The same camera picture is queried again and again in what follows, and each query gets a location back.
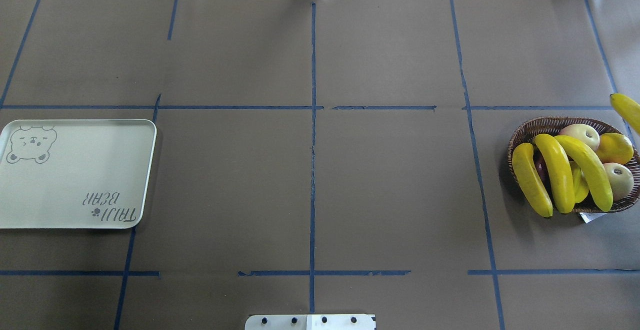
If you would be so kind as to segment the dark red fruit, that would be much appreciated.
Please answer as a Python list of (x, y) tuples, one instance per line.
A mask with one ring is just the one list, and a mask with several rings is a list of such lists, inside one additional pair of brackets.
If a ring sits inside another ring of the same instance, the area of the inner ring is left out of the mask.
[(539, 150), (535, 150), (534, 152), (534, 167), (542, 181), (542, 184), (544, 186), (548, 186), (550, 184), (550, 181), (547, 165), (542, 153)]

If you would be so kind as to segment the small yellow banana piece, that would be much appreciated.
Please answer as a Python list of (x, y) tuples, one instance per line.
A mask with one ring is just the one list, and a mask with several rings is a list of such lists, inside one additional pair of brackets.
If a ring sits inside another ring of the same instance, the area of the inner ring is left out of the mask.
[(580, 204), (589, 195), (589, 186), (586, 182), (585, 174), (578, 163), (569, 161), (569, 165), (573, 178), (574, 202)]

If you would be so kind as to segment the white bear print tray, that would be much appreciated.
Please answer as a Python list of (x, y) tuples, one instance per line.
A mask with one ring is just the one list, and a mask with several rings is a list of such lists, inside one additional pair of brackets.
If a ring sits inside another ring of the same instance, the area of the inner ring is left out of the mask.
[(157, 139), (151, 120), (14, 120), (1, 133), (3, 229), (140, 222)]

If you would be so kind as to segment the pink white peach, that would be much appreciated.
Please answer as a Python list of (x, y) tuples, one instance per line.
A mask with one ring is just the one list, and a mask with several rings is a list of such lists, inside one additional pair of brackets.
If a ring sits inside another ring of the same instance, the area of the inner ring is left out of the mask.
[(619, 163), (604, 163), (603, 167), (611, 186), (613, 200), (619, 201), (630, 195), (634, 187), (631, 171)]
[(601, 136), (597, 130), (584, 123), (574, 123), (564, 127), (559, 135), (570, 136), (585, 143), (592, 151), (596, 152), (601, 143)]

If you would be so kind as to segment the white metal base plate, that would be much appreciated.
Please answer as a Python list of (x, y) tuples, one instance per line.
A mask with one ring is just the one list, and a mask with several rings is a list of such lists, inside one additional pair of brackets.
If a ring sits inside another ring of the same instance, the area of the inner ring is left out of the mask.
[(258, 314), (245, 329), (377, 329), (373, 314)]

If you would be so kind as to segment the yellow orange mango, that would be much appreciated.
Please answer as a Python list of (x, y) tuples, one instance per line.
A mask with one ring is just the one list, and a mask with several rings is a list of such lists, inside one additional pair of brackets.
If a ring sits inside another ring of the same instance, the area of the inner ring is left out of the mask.
[(603, 164), (627, 164), (634, 157), (633, 144), (627, 136), (620, 133), (604, 133), (599, 137), (599, 143), (595, 154)]

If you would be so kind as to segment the white paper tag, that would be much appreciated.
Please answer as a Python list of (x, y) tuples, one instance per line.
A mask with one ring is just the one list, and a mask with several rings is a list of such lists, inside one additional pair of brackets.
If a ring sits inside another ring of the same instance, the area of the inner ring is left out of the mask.
[(579, 216), (582, 218), (585, 224), (595, 219), (601, 218), (602, 216), (605, 216), (605, 215), (606, 213), (579, 213)]

